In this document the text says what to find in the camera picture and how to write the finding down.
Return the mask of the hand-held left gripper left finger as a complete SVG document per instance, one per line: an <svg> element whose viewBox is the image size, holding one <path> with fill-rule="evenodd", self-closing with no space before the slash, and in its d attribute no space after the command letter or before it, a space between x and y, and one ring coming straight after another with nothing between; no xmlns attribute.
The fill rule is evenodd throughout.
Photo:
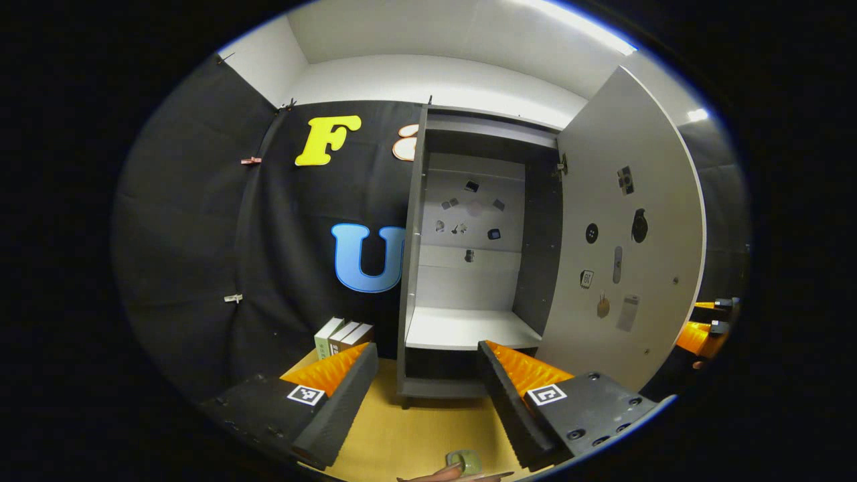
<svg viewBox="0 0 857 482"><path fill-rule="evenodd" d="M216 424L268 457L333 465L378 372L367 342L273 378L256 375L201 403Z"/></svg>

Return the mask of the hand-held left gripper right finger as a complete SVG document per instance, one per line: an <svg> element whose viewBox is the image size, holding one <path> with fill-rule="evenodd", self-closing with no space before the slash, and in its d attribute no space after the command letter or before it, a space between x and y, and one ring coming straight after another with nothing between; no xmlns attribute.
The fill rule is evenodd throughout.
<svg viewBox="0 0 857 482"><path fill-rule="evenodd" d="M575 376L516 349L480 341L477 363L523 469L582 461L660 412L602 372Z"/></svg>

